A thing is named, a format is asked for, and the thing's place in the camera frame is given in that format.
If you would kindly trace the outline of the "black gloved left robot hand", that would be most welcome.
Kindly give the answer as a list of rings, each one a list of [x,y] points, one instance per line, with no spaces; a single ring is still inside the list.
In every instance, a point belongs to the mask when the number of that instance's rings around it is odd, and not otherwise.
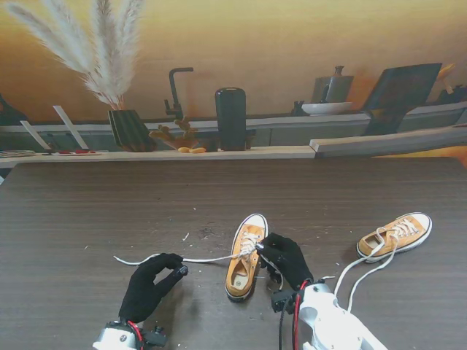
[[[188,274],[177,254],[162,253],[142,263],[130,278],[118,317],[135,324],[144,322],[178,281]]]

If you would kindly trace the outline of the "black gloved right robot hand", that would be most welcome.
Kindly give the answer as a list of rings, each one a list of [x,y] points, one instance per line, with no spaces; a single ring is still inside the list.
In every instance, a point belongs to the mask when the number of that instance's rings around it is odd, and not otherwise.
[[[268,234],[256,244],[260,255],[261,267],[266,268],[274,280],[286,281],[298,291],[305,281],[312,282],[314,277],[306,264],[299,245],[288,237],[276,233]]]

